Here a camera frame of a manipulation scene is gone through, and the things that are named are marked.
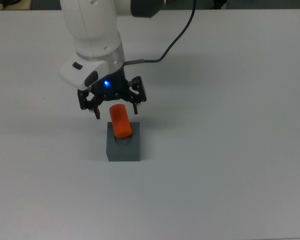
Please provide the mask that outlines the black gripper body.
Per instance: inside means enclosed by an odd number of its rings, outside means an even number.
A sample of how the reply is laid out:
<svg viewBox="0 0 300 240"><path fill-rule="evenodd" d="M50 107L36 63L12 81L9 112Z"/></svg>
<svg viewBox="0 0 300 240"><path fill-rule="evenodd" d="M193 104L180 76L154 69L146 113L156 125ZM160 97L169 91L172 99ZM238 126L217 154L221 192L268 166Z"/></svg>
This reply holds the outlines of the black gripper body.
<svg viewBox="0 0 300 240"><path fill-rule="evenodd" d="M97 80L91 86L92 100L96 103L103 101L131 101L130 87L126 79L124 67Z"/></svg>

